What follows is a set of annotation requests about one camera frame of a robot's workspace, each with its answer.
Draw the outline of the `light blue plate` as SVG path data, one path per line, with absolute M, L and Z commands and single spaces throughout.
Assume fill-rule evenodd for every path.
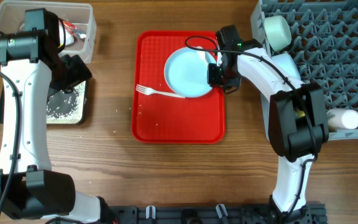
M 216 59 L 208 52 L 209 63 Z M 196 50 L 180 48 L 172 53 L 164 65 L 164 78 L 169 88 L 186 98 L 198 98 L 207 95 L 213 88 L 208 84 L 208 65 L 199 57 Z

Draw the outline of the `white napkin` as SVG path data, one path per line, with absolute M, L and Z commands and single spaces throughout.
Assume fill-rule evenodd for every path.
M 71 34 L 70 30 L 66 27 L 63 29 L 61 24 L 59 24 L 59 35 L 61 46 L 63 44 L 65 44 L 66 46 L 71 45 L 75 41 L 74 36 Z

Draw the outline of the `white plastic cup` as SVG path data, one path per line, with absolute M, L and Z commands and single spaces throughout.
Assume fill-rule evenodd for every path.
M 327 113 L 329 129 L 358 128 L 358 112 L 350 109 L 334 108 Z

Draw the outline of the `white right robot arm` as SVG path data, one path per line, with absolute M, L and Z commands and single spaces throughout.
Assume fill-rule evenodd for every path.
M 323 90 L 290 76 L 257 40 L 242 40 L 234 25 L 218 30 L 216 40 L 213 52 L 219 60 L 208 67 L 208 84 L 230 94 L 246 78 L 269 102 L 268 140 L 278 155 L 270 218 L 276 223 L 301 219 L 311 165 L 328 141 Z

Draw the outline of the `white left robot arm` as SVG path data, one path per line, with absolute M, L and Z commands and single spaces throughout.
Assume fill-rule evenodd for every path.
M 48 223 L 116 223 L 103 198 L 77 191 L 71 176 L 52 170 L 46 133 L 49 91 L 91 77 L 78 56 L 59 57 L 62 48 L 59 28 L 0 36 L 0 215 Z

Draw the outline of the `red snack wrapper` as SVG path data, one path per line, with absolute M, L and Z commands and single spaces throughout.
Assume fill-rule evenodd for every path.
M 63 20 L 63 25 L 65 26 L 65 29 L 77 39 L 83 40 L 86 38 L 86 32 L 71 22 Z

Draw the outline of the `light blue bowl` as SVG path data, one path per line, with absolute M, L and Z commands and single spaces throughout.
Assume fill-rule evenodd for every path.
M 279 55 L 274 55 L 272 57 L 272 60 L 281 67 L 285 72 L 289 74 L 289 76 L 301 80 L 299 71 L 291 58 L 291 56 L 288 53 L 282 53 Z

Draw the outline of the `yellow plastic cup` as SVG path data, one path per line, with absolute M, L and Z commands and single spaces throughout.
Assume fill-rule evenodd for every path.
M 294 111 L 294 114 L 296 119 L 300 119 L 306 116 L 303 110 L 296 110 Z

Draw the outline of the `mint green bowl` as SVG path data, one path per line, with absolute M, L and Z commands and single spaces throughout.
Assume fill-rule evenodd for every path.
M 274 51 L 283 50 L 291 44 L 291 32 L 283 16 L 267 17 L 264 20 L 266 38 Z

